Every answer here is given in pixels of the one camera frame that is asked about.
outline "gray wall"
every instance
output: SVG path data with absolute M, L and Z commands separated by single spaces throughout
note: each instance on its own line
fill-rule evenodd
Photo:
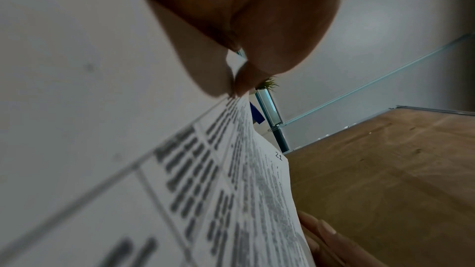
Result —
M 282 120 L 285 122 L 308 112 L 438 49 L 465 33 L 473 32 L 474 8 L 474 0 L 344 0 L 321 44 L 297 68 L 278 77 L 279 87 L 272 93 L 272 98 Z M 394 105 L 396 100 L 404 102 L 406 99 L 425 107 L 451 106 L 468 109 L 462 103 L 470 103 L 472 94 L 460 89 L 457 90 L 458 94 L 455 94 L 448 85 L 460 86 L 461 83 L 438 78 L 442 74 L 456 78 L 457 74 L 463 73 L 456 69 L 463 69 L 467 58 L 456 56 L 465 55 L 466 51 L 462 50 L 465 47 L 467 46 L 459 45 L 457 49 L 460 50 L 451 50 L 455 52 L 439 56 L 445 64 L 444 67 L 440 66 L 438 71 L 438 67 L 434 65 L 438 62 L 432 59 L 432 63 L 424 62 L 424 67 L 416 67 L 421 71 L 407 71 L 415 72 L 410 76 L 419 80 L 405 79 L 404 82 L 397 83 L 396 78 L 402 79 L 400 76 L 395 77 L 392 79 L 395 89 L 392 92 L 385 92 L 383 87 L 370 88 L 368 91 L 379 95 L 372 95 L 368 91 L 365 91 L 364 95 L 377 97 L 380 100 L 378 109 L 388 108 Z M 431 66 L 434 70 L 422 71 Z M 419 84 L 422 79 L 422 86 L 410 86 L 411 83 Z M 447 86 L 433 89 L 431 85 L 437 84 Z M 399 104 L 409 105 L 408 102 L 402 102 Z M 328 120 L 322 111 L 318 111 L 313 113 L 317 114 L 316 116 L 285 127 L 284 133 L 291 149 L 316 140 L 321 133 L 328 134 L 326 129 L 331 128 L 333 122 L 344 119 L 341 114 L 354 112 L 346 110 L 343 102 L 338 106 L 342 107 L 342 111 L 334 108 L 333 114 L 328 115 Z M 351 119 L 359 120 L 372 115 L 375 106 L 369 104 L 369 100 L 359 103 L 359 113 Z M 306 131 L 309 127 L 318 130 L 314 133 Z

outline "page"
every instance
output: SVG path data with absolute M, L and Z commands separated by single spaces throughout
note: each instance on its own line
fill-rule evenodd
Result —
M 244 59 L 147 0 L 1 7 L 0 266 L 313 264 Z

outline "white page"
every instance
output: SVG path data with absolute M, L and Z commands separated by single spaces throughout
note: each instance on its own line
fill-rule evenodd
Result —
M 0 266 L 307 266 L 241 58 L 145 0 L 0 3 Z

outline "wood grain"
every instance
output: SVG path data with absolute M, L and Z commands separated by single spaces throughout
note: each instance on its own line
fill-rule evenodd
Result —
M 395 109 L 287 155 L 298 210 L 390 266 L 474 266 L 475 117 Z

